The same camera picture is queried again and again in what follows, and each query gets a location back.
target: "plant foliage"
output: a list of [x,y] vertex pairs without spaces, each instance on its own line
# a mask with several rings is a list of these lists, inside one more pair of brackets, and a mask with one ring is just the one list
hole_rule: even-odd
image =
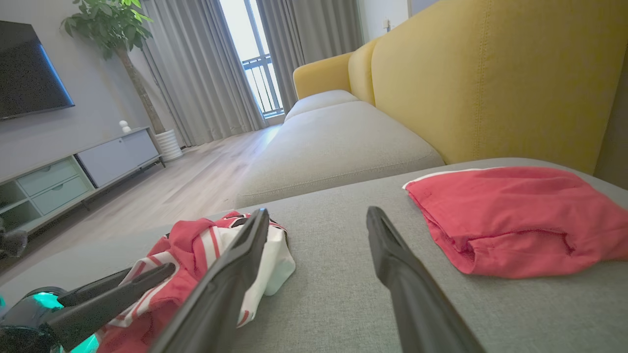
[[141,8],[139,0],[73,0],[80,12],[61,22],[65,31],[73,36],[93,40],[102,49],[105,59],[114,50],[134,46],[142,48],[143,40],[153,35],[142,25],[143,21],[153,20],[137,12],[133,6]]

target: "yellow sofa backrest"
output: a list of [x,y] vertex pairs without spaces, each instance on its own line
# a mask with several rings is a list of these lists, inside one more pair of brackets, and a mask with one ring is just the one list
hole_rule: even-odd
[[441,0],[356,51],[350,89],[446,163],[527,157],[592,173],[626,18],[626,0]]

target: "stitching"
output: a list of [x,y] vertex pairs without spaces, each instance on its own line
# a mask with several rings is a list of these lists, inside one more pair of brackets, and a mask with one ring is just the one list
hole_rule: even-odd
[[366,169],[366,170],[355,171],[355,172],[349,173],[349,174],[336,174],[336,175],[332,175],[332,176],[330,176],[328,178],[317,179],[317,180],[313,180],[313,181],[305,182],[305,183],[300,183],[300,184],[292,184],[292,185],[289,185],[287,187],[279,188],[279,189],[275,189],[275,190],[263,191],[263,192],[259,192],[259,193],[243,193],[243,194],[240,194],[240,196],[241,197],[248,197],[248,196],[260,196],[260,195],[272,195],[274,193],[278,193],[278,192],[281,192],[283,190],[289,190],[289,189],[293,189],[293,188],[297,188],[297,187],[302,187],[303,185],[314,185],[316,183],[326,182],[328,180],[338,179],[338,178],[342,178],[342,177],[350,177],[350,176],[360,175],[360,174],[363,174],[363,173],[368,172],[368,171],[376,171],[376,170],[381,170],[381,169],[386,169],[386,168],[393,168],[393,167],[396,167],[396,166],[412,164],[412,163],[424,160],[425,158],[429,158],[429,157],[433,157],[433,156],[434,156],[434,151],[431,150],[428,155],[423,156],[423,157],[421,157],[421,158],[419,158],[417,160],[411,160],[411,161],[407,161],[407,162],[403,162],[403,163],[397,163],[397,164],[394,164],[394,165],[380,166],[378,168],[371,168],[371,169]]
[[484,19],[482,20],[482,37],[480,39],[480,62],[477,67],[478,83],[477,83],[477,98],[475,107],[475,141],[473,156],[474,159],[480,158],[480,135],[482,132],[482,99],[484,98],[484,74],[486,64],[486,47],[487,37],[489,33],[489,17],[490,9],[492,6],[492,0],[486,2],[486,10],[484,11]]

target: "white figurine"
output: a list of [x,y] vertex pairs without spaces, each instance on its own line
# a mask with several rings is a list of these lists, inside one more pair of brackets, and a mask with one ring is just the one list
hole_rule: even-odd
[[125,133],[125,134],[131,132],[131,128],[129,127],[129,123],[126,122],[125,120],[120,120],[120,127],[122,128],[122,132]]

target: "drawer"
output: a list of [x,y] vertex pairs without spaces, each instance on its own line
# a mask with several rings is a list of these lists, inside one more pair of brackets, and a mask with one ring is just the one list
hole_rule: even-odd
[[41,213],[45,215],[83,195],[88,190],[83,179],[77,176],[35,197],[33,202]]
[[79,173],[74,168],[74,163],[66,159],[38,171],[34,171],[29,175],[22,176],[18,179],[18,182],[28,196],[33,196],[38,192],[42,192],[78,174]]

